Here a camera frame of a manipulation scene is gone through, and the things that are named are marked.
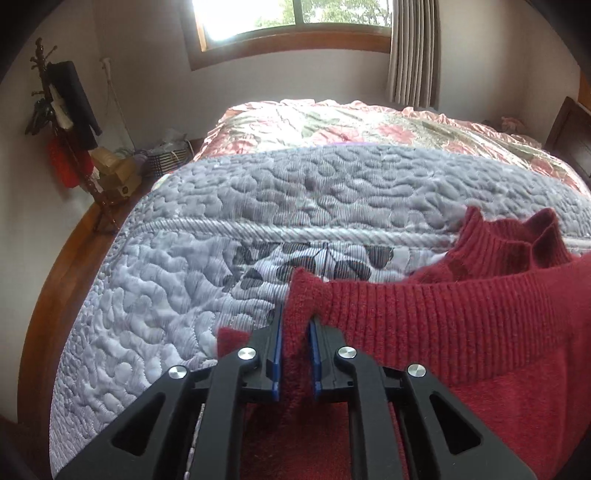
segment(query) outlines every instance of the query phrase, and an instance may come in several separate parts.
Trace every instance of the silver screw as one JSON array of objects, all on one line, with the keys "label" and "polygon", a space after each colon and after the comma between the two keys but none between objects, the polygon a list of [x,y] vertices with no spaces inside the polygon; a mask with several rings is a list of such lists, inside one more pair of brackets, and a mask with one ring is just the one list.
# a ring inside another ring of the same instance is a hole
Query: silver screw
[{"label": "silver screw", "polygon": [[341,358],[355,358],[355,355],[357,355],[357,350],[355,350],[352,346],[342,346],[339,348],[338,354]]},{"label": "silver screw", "polygon": [[408,367],[407,372],[411,377],[420,378],[425,376],[427,369],[421,364],[412,364]]},{"label": "silver screw", "polygon": [[187,375],[187,369],[182,365],[176,365],[168,370],[168,376],[175,380],[180,380]]},{"label": "silver screw", "polygon": [[255,357],[256,357],[256,350],[254,348],[250,348],[249,346],[246,346],[246,347],[240,348],[240,350],[238,350],[238,358],[240,358],[240,360],[252,360]]}]

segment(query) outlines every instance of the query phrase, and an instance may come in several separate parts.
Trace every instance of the gray curtain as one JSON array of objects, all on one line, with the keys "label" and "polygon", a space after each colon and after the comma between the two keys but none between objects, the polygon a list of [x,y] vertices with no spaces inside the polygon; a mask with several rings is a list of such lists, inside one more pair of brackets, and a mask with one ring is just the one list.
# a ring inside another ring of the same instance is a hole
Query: gray curtain
[{"label": "gray curtain", "polygon": [[415,108],[437,106],[439,5],[437,0],[392,0],[392,48],[387,98]]}]

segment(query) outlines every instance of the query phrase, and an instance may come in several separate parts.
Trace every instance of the coat rack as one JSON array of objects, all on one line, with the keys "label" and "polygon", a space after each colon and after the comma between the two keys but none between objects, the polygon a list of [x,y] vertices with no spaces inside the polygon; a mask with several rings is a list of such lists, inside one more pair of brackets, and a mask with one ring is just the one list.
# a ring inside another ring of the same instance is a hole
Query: coat rack
[{"label": "coat rack", "polygon": [[[31,70],[38,69],[39,78],[41,79],[41,87],[43,89],[38,92],[33,92],[32,96],[43,95],[47,104],[51,105],[53,97],[51,95],[51,90],[49,88],[50,82],[47,76],[47,59],[54,51],[57,50],[57,46],[53,47],[47,55],[44,55],[44,48],[41,38],[37,39],[35,45],[37,45],[37,48],[35,49],[35,56],[31,57],[31,62],[33,63]],[[108,220],[109,224],[112,225],[114,228],[114,230],[112,230],[111,232],[117,232],[119,230],[119,225],[117,224],[117,221],[115,220],[115,217],[113,216],[113,213],[109,207],[109,202],[106,200],[105,195],[102,192],[98,191],[94,181],[92,181],[90,176],[86,175],[83,172],[80,166],[80,161],[76,157],[76,153],[74,151],[74,148],[72,147],[70,139],[68,138],[67,132],[59,126],[56,118],[56,113],[53,110],[53,108],[48,109],[47,117],[48,121],[51,123],[51,127],[53,128],[55,136],[60,139],[63,145],[67,146],[67,149],[69,151],[69,155],[67,155],[67,158],[72,169],[76,173],[76,176],[78,176],[80,182],[85,186],[86,190],[92,195],[95,202],[100,207],[100,215],[96,220],[93,230],[95,232],[98,231],[100,222],[102,218],[105,217]]]}]

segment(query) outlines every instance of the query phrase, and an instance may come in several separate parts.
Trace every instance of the striped basket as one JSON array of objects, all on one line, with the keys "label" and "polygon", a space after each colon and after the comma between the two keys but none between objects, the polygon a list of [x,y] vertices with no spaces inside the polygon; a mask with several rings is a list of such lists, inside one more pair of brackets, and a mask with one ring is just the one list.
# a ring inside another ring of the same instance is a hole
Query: striped basket
[{"label": "striped basket", "polygon": [[147,152],[148,160],[145,163],[144,176],[158,179],[189,163],[193,159],[194,153],[191,144],[189,142],[185,143],[185,148],[171,150],[166,153],[152,155]]}]

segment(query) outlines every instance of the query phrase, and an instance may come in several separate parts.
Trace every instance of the white wall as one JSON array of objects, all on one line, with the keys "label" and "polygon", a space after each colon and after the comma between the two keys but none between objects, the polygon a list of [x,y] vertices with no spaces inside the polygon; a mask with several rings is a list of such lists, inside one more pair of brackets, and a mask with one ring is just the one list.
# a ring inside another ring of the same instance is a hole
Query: white wall
[{"label": "white wall", "polygon": [[73,60],[105,133],[117,148],[120,131],[105,118],[106,88],[100,69],[92,0],[66,0],[39,27],[0,83],[0,414],[17,419],[22,346],[37,297],[56,256],[92,203],[79,187],[67,190],[46,154],[49,132],[25,137],[33,112],[31,91],[40,90],[29,58],[43,37],[53,62]]},{"label": "white wall", "polygon": [[523,10],[529,55],[520,117],[544,143],[564,98],[579,95],[580,68],[544,17],[525,2]]},{"label": "white wall", "polygon": [[[476,121],[519,112],[525,49],[519,1],[440,0],[442,112]],[[191,72],[178,0],[95,0],[95,11],[101,52],[113,60],[113,81],[141,146],[167,127],[202,137],[228,107],[249,100],[388,105],[386,54],[291,51]]]}]

